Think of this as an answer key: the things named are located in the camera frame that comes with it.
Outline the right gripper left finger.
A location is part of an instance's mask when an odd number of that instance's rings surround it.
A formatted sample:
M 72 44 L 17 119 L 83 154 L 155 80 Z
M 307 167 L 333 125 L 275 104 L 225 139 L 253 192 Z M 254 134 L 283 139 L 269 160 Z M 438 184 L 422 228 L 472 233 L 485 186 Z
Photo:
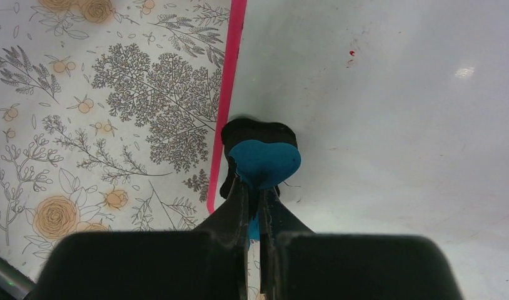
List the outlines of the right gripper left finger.
M 190 231 L 84 231 L 51 253 L 31 299 L 247 299 L 248 187 Z

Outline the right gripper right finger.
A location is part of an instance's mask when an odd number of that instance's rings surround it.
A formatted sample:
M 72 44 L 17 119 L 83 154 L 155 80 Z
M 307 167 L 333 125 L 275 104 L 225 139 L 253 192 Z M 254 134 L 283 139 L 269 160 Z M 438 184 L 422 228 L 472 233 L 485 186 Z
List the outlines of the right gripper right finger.
M 258 194 L 260 288 L 267 299 L 461 299 L 430 239 L 313 232 L 274 189 Z

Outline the blue and black eraser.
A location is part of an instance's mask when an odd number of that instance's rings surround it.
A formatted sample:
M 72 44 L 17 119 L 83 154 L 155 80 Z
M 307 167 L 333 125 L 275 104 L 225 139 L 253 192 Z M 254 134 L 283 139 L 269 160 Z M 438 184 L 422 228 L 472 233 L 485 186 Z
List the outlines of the blue and black eraser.
M 225 199 L 235 178 L 247 184 L 254 197 L 259 190 L 274 188 L 279 192 L 278 185 L 301 164 L 296 134 L 280 122 L 239 117 L 222 128 L 221 140 L 228 172 L 219 194 Z

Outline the pink-framed whiteboard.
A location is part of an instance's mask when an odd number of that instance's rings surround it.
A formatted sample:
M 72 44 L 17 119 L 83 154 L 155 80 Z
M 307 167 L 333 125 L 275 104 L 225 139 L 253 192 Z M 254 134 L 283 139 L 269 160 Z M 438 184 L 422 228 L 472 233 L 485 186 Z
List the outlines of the pink-framed whiteboard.
M 509 1 L 248 1 L 229 114 L 294 130 L 313 230 L 427 236 L 509 299 Z

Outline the floral table mat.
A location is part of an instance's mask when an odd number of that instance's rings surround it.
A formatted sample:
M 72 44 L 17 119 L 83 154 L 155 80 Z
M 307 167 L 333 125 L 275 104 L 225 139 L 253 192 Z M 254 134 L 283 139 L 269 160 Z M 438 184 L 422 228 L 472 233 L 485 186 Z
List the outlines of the floral table mat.
M 0 257 L 207 215 L 229 1 L 0 1 Z

